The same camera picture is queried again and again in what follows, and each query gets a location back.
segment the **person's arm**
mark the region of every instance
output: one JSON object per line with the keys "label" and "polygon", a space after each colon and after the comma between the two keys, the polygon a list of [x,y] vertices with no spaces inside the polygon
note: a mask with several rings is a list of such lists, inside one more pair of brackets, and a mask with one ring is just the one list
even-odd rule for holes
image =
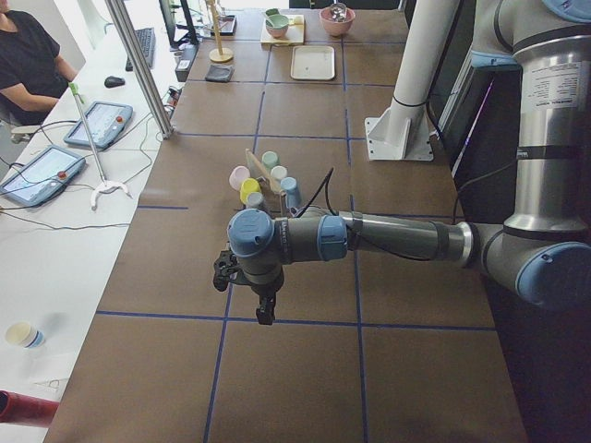
{"label": "person's arm", "polygon": [[59,72],[67,81],[72,81],[78,74],[78,71],[60,54],[55,58],[55,69],[57,69],[57,72]]}
{"label": "person's arm", "polygon": [[22,83],[0,90],[0,94],[4,95],[23,111],[29,112],[51,111],[59,101],[55,97],[30,94]]}

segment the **sticker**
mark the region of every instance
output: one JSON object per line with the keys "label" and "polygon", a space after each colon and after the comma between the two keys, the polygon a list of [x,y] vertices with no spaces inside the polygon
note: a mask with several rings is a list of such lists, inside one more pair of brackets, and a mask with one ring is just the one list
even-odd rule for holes
{"label": "sticker", "polygon": [[585,109],[589,63],[576,62],[524,72],[522,114],[559,108]]}

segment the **black shirt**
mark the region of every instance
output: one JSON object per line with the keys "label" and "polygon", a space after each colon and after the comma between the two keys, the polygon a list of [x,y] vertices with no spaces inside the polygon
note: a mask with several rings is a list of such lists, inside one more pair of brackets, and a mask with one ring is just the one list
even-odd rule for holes
{"label": "black shirt", "polygon": [[[32,15],[9,11],[17,32],[0,30],[0,90],[22,83],[33,95],[59,98],[67,80],[55,69],[59,44]],[[49,112],[23,111],[0,94],[0,100],[23,125],[38,125]]]}

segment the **keyboard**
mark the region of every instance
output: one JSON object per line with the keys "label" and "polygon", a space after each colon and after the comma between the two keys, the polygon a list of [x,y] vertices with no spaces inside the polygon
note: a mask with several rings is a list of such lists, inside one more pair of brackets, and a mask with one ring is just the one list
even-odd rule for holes
{"label": "keyboard", "polygon": [[[136,36],[138,37],[139,47],[144,54],[146,63],[152,67],[154,62],[154,49],[156,48],[156,33],[154,28],[144,28],[143,30],[136,30]],[[126,71],[133,71],[131,60],[127,58]]]}

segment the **white tripod stand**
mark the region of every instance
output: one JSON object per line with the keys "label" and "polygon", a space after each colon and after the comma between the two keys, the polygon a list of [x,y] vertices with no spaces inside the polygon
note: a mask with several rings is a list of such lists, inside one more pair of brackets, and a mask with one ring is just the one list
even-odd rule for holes
{"label": "white tripod stand", "polygon": [[94,156],[94,160],[96,161],[96,166],[99,169],[99,176],[101,177],[101,183],[94,188],[92,194],[90,195],[90,207],[92,210],[96,210],[96,200],[100,194],[111,194],[117,189],[122,189],[128,196],[131,197],[129,194],[129,189],[125,183],[114,182],[111,180],[107,180],[107,176],[104,174],[103,168],[101,166],[101,161],[99,160],[99,154],[96,150],[96,145],[94,144],[94,140],[92,139],[92,132],[90,131],[89,122],[86,119],[86,115],[84,114],[84,110],[82,109],[82,100],[80,98],[80,94],[78,93],[78,86],[76,83],[70,83],[70,90],[74,95],[74,100],[76,101],[76,106],[78,107],[78,112],[80,113],[80,119],[82,120],[82,124],[84,125],[84,130],[86,131],[86,136],[89,138],[90,149],[92,150],[92,155]]}

